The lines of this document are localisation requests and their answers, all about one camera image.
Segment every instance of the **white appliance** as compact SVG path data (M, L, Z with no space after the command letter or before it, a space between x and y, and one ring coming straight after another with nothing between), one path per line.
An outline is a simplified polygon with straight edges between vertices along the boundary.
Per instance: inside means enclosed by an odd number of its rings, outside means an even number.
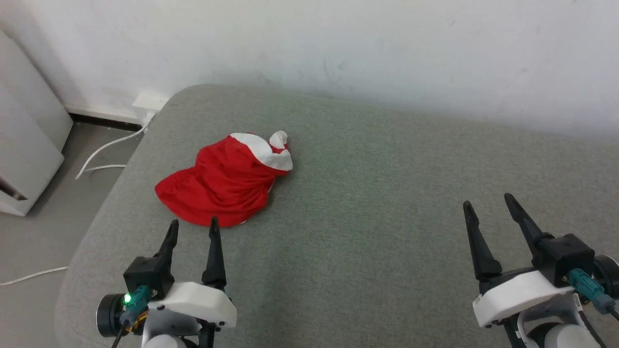
M25 216L62 164L73 121L0 31L0 212Z

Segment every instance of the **gray floor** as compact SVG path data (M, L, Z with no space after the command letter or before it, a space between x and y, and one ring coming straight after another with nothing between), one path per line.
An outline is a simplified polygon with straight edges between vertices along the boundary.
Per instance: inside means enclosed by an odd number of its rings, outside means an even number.
M92 152L130 133L90 124L73 126L63 149L64 163L28 216L0 213L0 282L69 264L122 169L74 178ZM138 136L107 148L91 166L127 163L140 140ZM58 346L54 304L63 277L64 271L59 271L0 287L0 347Z

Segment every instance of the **gray fabric surface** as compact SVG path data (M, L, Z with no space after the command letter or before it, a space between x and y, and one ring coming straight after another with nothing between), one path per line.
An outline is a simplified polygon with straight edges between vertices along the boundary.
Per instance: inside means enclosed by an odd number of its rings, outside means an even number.
M271 203L222 231L238 327L216 347L506 347L480 329L462 202L504 269L530 254L503 193L538 225L619 256L619 152L611 144L380 110L265 90L201 85L157 116L74 256L56 308L63 347L109 347L94 314L122 273L154 253L174 218L154 186L232 132L288 133L295 164ZM199 281L207 229L181 222L172 272ZM617 323L590 308L609 346ZM120 347L139 347L125 337Z

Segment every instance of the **red cloth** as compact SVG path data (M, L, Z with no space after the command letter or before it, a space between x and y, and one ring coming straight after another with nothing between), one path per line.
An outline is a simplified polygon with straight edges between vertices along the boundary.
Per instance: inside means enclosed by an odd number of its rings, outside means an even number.
M286 137L280 131L268 144L253 134L231 134L203 147L195 166L163 179L155 192L192 224L208 226L216 215L222 227L238 225L266 206L275 178L292 169Z

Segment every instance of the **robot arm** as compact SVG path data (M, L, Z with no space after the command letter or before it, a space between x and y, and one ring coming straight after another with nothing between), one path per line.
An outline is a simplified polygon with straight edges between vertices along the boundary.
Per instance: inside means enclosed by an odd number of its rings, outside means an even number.
M97 328L102 336L116 336L117 344L131 332L142 336L142 348L211 348L216 332L236 326L236 307L224 292L227 281L217 218L211 220L201 284L174 282L170 266L177 238L174 220L159 252L152 258L136 258L123 274L129 292L101 300ZM136 305L135 294L144 287L150 289L150 298ZM198 344L188 336L197 336Z
M529 246L532 267L503 272L483 239L471 203L464 203L479 281L480 295L473 301L479 326L503 326L513 348L605 347L584 315L581 299L594 302L601 313L616 315L611 298L619 298L619 264L608 256L595 256L572 234L555 238L542 232L511 194L505 194L505 202ZM562 323L545 323L526 332L526 322L553 316Z

